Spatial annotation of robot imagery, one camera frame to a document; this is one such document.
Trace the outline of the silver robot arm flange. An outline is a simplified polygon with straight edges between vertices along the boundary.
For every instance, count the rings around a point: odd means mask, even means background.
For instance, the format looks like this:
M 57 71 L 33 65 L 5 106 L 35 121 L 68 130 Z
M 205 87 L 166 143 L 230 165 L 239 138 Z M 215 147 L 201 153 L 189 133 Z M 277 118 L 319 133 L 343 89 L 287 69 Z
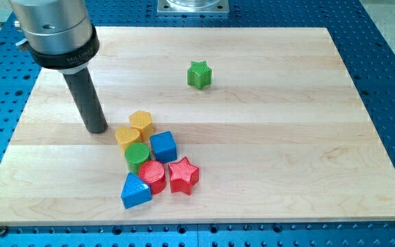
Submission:
M 24 39 L 16 43 L 41 67 L 75 74 L 99 50 L 99 39 L 83 0 L 9 0 L 15 28 Z

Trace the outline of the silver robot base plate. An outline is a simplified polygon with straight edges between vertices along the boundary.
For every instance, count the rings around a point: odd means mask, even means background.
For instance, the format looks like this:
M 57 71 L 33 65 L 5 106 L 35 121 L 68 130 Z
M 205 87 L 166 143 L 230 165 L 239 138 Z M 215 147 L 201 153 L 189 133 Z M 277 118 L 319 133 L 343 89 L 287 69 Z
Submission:
M 157 0 L 159 14 L 227 14 L 229 0 Z

